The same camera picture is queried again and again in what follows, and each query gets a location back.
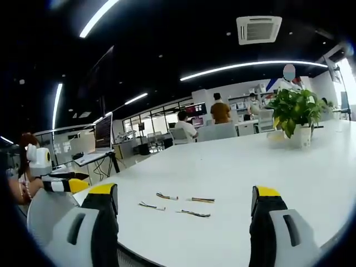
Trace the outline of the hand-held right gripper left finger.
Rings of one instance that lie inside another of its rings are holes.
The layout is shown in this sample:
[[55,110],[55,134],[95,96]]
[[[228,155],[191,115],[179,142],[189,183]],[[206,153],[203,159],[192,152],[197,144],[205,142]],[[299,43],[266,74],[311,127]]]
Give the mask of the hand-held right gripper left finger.
[[118,266],[117,185],[93,187],[60,216],[44,247],[55,266]]

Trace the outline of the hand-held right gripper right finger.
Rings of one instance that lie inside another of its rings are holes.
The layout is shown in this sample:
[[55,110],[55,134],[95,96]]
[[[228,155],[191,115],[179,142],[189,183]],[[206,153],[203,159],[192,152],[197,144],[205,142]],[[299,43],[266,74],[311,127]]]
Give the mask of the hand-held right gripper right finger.
[[272,188],[253,186],[250,266],[313,266],[320,248],[307,221]]

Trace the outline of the person's left hand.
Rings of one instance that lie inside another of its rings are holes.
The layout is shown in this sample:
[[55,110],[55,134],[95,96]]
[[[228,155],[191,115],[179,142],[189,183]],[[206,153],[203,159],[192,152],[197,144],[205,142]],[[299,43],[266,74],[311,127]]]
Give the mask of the person's left hand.
[[31,200],[41,188],[44,188],[44,185],[40,178],[35,178],[34,180],[26,183],[27,195]]

